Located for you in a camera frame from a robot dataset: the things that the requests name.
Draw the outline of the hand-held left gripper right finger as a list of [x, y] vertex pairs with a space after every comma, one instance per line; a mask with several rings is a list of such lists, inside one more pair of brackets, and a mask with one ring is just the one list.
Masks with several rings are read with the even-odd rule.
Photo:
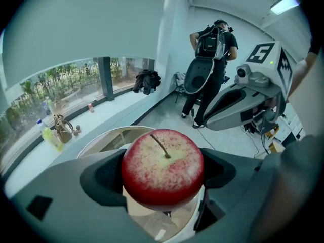
[[264, 160], [201, 149], [205, 158], [205, 193], [187, 242], [255, 242], [258, 217], [273, 183], [273, 156]]

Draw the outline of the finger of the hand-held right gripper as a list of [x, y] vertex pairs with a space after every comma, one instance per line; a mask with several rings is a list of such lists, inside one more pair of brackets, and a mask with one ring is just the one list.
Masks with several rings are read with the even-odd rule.
[[210, 102], [204, 113], [203, 124], [214, 131], [243, 126], [252, 122], [253, 109], [264, 101], [264, 94], [232, 84], [220, 91]]

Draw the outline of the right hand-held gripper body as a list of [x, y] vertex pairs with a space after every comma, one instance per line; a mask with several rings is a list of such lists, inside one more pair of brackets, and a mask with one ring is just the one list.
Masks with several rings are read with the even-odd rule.
[[265, 134], [285, 111], [292, 85], [292, 68], [280, 41], [257, 44], [236, 70], [236, 84], [265, 97], [252, 107], [257, 109], [252, 125]]

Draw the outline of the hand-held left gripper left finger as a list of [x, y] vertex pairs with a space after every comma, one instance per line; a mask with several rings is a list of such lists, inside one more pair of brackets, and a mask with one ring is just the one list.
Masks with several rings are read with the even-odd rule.
[[45, 169], [11, 202], [47, 242], [154, 242], [128, 214], [117, 149]]

